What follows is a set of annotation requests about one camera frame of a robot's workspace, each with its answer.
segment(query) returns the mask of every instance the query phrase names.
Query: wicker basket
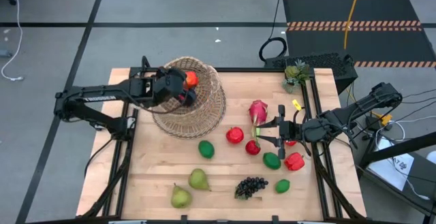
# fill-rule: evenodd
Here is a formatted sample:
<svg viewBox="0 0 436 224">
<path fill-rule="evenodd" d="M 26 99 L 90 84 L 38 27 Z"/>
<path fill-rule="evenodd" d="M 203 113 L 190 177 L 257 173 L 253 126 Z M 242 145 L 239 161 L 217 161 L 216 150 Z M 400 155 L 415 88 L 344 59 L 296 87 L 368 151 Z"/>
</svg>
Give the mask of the wicker basket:
<svg viewBox="0 0 436 224">
<path fill-rule="evenodd" d="M 169 114 L 153 114 L 153 120 L 166 133 L 178 138 L 192 139 L 211 132 L 223 119 L 225 95 L 217 71 L 193 57 L 181 57 L 165 65 L 183 71 L 194 71 L 198 85 L 197 99 L 192 106 L 181 107 Z M 164 112 L 180 105 L 175 98 L 153 108 Z"/>
</svg>

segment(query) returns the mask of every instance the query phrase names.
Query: wooden table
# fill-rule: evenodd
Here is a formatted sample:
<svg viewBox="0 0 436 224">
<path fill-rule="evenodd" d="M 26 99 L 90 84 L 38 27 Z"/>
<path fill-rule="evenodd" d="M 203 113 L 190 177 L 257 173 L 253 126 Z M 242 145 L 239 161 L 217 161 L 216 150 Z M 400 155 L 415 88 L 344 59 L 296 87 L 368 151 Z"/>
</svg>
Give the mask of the wooden table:
<svg viewBox="0 0 436 224">
<path fill-rule="evenodd" d="M 109 84 L 119 83 L 128 74 L 129 69 L 113 69 Z M 316 69 L 315 75 L 322 109 L 340 107 L 331 69 Z M 305 156 L 306 166 L 301 170 L 290 172 L 284 166 L 279 170 L 270 170 L 262 163 L 263 153 L 277 153 L 270 142 L 260 140 L 262 150 L 257 156 L 245 152 L 245 143 L 251 139 L 251 121 L 247 115 L 251 102 L 261 99 L 268 104 L 268 121 L 278 114 L 277 106 L 283 104 L 286 107 L 286 119 L 291 120 L 296 110 L 291 101 L 296 99 L 301 105 L 304 104 L 301 90 L 295 90 L 293 94 L 286 93 L 281 88 L 282 73 L 221 72 L 219 76 L 227 99 L 227 110 L 221 124 L 203 138 L 173 138 L 158 128 L 151 114 L 140 111 L 122 218 L 180 220 L 182 214 L 187 214 L 191 220 L 267 221 L 271 220 L 272 215 L 278 215 L 281 221 L 322 220 L 315 168 L 310 157 Z M 315 115 L 310 84 L 307 87 L 312 101 L 312 113 Z M 104 103 L 102 112 L 116 117 L 121 115 L 122 107 L 121 101 L 108 101 Z M 303 115 L 303 112 L 298 115 L 299 123 Z M 230 145 L 226 141 L 225 133 L 233 126 L 241 127 L 246 133 L 243 143 Z M 278 129 L 263 129 L 262 134 L 277 137 Z M 109 137 L 106 131 L 97 132 L 93 152 Z M 344 135 L 339 138 L 347 140 Z M 200 140 L 209 140 L 214 144 L 215 156 L 212 160 L 204 159 L 198 153 Z M 340 190 L 360 214 L 366 215 L 351 150 L 334 141 L 330 151 Z M 293 152 L 306 154 L 300 144 L 286 147 L 287 155 Z M 86 212 L 106 187 L 113 154 L 114 143 L 90 164 L 77 214 Z M 188 175 L 197 167 L 208 174 L 212 191 L 196 191 L 189 187 Z M 235 186 L 248 176 L 265 177 L 270 184 L 254 194 L 249 201 L 234 199 Z M 282 178 L 290 180 L 291 188 L 287 193 L 278 195 L 274 191 L 274 184 Z M 188 189 L 193 195 L 190 208 L 171 207 L 174 183 Z M 326 192 L 330 215 L 334 216 L 331 192 L 327 185 Z M 115 200 L 116 197 L 113 197 L 110 213 L 114 213 Z"/>
</svg>

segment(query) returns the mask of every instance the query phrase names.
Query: grape bunch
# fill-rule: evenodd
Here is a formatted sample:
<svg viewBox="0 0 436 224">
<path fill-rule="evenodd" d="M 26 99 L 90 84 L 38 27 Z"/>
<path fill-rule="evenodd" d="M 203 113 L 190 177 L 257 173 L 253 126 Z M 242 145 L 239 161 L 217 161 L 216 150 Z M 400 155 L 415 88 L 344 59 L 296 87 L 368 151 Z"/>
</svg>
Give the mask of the grape bunch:
<svg viewBox="0 0 436 224">
<path fill-rule="evenodd" d="M 249 199 L 254 193 L 258 192 L 260 189 L 265 189 L 268 181 L 263 178 L 251 178 L 242 180 L 236 187 L 234 192 L 234 197 L 237 199 Z"/>
</svg>

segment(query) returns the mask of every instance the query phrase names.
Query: dragon fruit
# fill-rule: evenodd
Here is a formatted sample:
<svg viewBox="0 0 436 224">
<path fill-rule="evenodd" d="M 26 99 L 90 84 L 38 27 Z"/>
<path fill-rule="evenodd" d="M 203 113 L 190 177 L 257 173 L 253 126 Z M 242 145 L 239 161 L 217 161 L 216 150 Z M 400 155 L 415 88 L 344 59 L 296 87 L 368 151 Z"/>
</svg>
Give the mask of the dragon fruit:
<svg viewBox="0 0 436 224">
<path fill-rule="evenodd" d="M 256 140 L 256 145 L 258 145 L 258 137 L 260 135 L 260 128 L 256 128 L 258 125 L 262 125 L 266 122 L 266 117 L 268 115 L 267 110 L 268 104 L 261 100 L 255 100 L 250 106 L 249 113 L 251 117 L 251 122 L 253 123 L 253 128 L 251 130 L 251 135 Z"/>
</svg>

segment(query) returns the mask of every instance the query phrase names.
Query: yellow tag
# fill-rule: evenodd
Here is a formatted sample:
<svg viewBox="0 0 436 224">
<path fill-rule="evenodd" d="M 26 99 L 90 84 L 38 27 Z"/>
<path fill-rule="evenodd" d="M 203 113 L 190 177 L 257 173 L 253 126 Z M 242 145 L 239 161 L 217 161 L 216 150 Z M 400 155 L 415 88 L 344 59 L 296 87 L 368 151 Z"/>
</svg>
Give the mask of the yellow tag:
<svg viewBox="0 0 436 224">
<path fill-rule="evenodd" d="M 301 110 L 301 106 L 300 106 L 300 104 L 298 104 L 298 101 L 297 101 L 297 100 L 292 101 L 292 103 L 294 104 L 295 108 L 296 108 L 298 111 Z"/>
</svg>

